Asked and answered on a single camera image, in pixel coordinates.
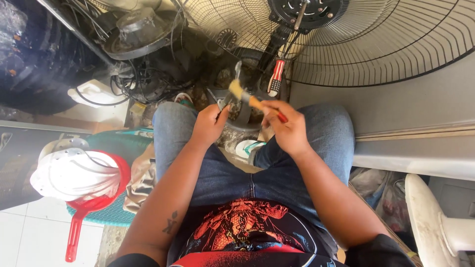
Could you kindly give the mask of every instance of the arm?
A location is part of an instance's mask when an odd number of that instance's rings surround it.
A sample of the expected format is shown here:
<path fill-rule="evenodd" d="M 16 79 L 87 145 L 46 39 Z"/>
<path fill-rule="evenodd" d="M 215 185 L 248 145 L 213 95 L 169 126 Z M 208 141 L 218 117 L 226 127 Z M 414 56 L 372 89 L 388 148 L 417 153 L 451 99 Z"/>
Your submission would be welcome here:
<path fill-rule="evenodd" d="M 320 156 L 307 140 L 304 115 L 281 101 L 263 101 L 279 109 L 288 119 L 281 123 L 272 113 L 264 111 L 263 124 L 271 125 L 279 146 L 297 164 L 318 217 L 340 246 L 350 248 L 389 235 L 378 216 L 356 196 Z"/>
<path fill-rule="evenodd" d="M 218 105 L 198 114 L 190 140 L 140 207 L 117 257 L 140 253 L 166 266 L 169 246 L 188 210 L 206 150 L 221 134 L 229 111 L 223 109 L 219 118 L 218 114 Z"/>

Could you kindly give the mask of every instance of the wooden brush handle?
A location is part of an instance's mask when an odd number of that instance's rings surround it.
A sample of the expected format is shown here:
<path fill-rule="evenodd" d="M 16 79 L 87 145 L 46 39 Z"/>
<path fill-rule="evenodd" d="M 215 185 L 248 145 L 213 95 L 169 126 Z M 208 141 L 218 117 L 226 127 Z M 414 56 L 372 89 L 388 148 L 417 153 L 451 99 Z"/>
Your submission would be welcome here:
<path fill-rule="evenodd" d="M 260 111 L 262 111 L 264 107 L 264 105 L 253 95 L 249 98 L 249 106 L 255 107 Z M 282 112 L 273 108 L 269 108 L 269 109 L 271 110 L 272 113 L 274 113 L 274 115 L 276 115 L 279 118 L 280 122 L 287 123 L 289 121 L 287 117 L 284 114 L 282 114 Z"/>

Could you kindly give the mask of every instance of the black t-shirt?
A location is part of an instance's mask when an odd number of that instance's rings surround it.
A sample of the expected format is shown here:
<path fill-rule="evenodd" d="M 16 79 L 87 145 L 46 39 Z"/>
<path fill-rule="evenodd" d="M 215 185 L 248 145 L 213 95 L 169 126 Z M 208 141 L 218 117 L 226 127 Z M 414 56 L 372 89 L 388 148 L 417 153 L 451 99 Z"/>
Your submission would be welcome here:
<path fill-rule="evenodd" d="M 346 264 L 323 229 L 277 202 L 238 199 L 222 206 L 189 208 L 168 253 L 168 266 L 366 267 L 414 266 L 386 235 L 349 249 Z M 158 267 L 129 254 L 109 267 Z"/>

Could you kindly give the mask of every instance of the red strainer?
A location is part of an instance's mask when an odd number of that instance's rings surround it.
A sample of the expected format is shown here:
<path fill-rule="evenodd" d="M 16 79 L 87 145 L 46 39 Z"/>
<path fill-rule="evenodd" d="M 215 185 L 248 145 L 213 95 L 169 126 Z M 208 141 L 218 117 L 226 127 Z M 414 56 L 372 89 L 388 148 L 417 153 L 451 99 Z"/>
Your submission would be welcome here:
<path fill-rule="evenodd" d="M 113 197 L 100 196 L 92 200 L 82 201 L 68 201 L 66 202 L 69 206 L 76 210 L 76 213 L 71 219 L 71 228 L 69 229 L 69 239 L 67 241 L 66 249 L 66 262 L 73 262 L 76 260 L 77 253 L 77 244 L 79 242 L 79 234 L 81 233 L 81 226 L 84 218 L 93 211 L 98 211 L 105 209 L 107 206 L 111 205 L 114 200 L 124 192 L 125 187 L 130 181 L 130 167 L 127 162 L 120 156 L 115 154 L 106 153 L 104 151 L 95 150 L 97 152 L 104 153 L 111 157 L 117 166 L 119 167 L 120 173 L 120 183 L 117 193 Z"/>

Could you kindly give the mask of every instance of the blue jeans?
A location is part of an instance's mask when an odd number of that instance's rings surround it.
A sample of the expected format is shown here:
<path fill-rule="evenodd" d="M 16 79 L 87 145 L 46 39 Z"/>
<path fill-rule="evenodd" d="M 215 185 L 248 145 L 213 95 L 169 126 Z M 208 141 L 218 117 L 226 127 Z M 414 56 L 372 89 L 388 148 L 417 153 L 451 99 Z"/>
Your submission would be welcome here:
<path fill-rule="evenodd" d="M 305 116 L 307 138 L 313 150 L 348 185 L 355 140 L 346 110 L 341 106 L 319 104 L 298 111 Z M 190 139 L 197 115 L 197 111 L 177 103 L 159 105 L 154 121 L 158 179 Z M 325 228 L 294 160 L 279 147 L 274 137 L 259 149 L 254 165 L 264 170 L 245 173 L 231 164 L 215 144 L 211 145 L 203 159 L 190 206 L 224 204 L 242 197 L 274 200 Z"/>

